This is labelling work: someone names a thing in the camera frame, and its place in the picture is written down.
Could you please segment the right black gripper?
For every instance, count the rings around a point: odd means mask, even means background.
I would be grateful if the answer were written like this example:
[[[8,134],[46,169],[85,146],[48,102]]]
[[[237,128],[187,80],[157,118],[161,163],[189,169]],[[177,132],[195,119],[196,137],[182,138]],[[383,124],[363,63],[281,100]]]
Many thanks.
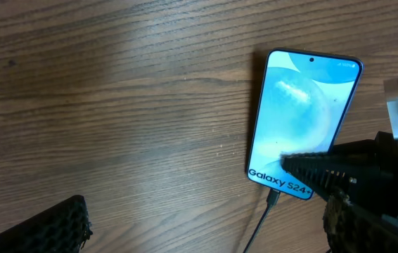
[[[284,155],[281,168],[327,201],[332,253],[398,253],[398,140],[336,145],[325,153]]]

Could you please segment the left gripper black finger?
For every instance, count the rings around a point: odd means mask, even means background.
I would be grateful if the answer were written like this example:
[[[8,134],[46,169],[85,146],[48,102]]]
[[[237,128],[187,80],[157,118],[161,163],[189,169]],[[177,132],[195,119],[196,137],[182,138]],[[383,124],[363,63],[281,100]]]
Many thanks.
[[[78,253],[91,235],[86,201],[73,195],[0,233],[0,253]]]

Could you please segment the blue Galaxy smartphone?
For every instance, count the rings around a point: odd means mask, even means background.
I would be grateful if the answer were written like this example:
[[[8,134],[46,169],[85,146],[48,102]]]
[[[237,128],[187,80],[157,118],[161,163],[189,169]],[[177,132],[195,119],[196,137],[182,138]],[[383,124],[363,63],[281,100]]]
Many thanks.
[[[275,48],[269,52],[250,142],[247,177],[301,200],[313,190],[284,171],[287,155],[326,153],[340,131],[364,64],[355,57]]]

